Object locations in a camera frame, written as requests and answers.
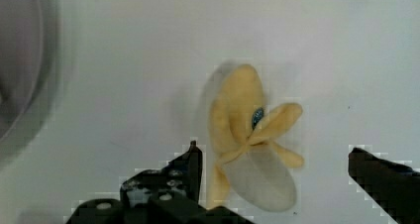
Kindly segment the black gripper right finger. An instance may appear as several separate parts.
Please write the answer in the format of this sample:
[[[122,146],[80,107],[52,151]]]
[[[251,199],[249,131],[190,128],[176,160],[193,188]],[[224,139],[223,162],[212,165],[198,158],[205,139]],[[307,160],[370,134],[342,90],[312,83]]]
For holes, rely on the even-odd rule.
[[[348,155],[349,176],[398,224],[419,224],[420,178],[413,168],[361,148]]]

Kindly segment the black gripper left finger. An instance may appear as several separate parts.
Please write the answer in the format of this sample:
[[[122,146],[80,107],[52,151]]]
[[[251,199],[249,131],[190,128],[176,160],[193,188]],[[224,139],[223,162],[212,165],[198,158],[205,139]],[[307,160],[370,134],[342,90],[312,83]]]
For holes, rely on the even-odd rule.
[[[146,169],[124,181],[120,198],[99,198],[77,206],[65,224],[252,224],[223,207],[199,204],[203,154],[188,150],[161,169]]]

